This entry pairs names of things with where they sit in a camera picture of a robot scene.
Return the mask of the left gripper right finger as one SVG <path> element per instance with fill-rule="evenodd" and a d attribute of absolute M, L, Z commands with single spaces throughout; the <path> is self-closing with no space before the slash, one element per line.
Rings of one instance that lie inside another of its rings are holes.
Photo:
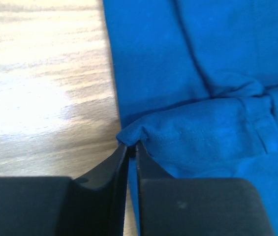
<path fill-rule="evenodd" d="M 257 189 L 242 178 L 175 178 L 136 144 L 140 234 L 272 236 Z"/>

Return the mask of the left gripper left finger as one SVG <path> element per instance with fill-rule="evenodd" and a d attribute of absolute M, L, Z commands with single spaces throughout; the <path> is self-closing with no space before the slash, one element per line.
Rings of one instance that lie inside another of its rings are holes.
<path fill-rule="evenodd" d="M 121 236 L 127 148 L 84 175 L 0 177 L 0 236 Z"/>

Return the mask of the dark blue t-shirt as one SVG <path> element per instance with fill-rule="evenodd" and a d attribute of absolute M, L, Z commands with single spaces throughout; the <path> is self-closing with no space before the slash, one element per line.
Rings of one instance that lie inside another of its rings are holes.
<path fill-rule="evenodd" d="M 278 0 L 106 0 L 121 132 L 175 177 L 241 177 L 278 235 Z"/>

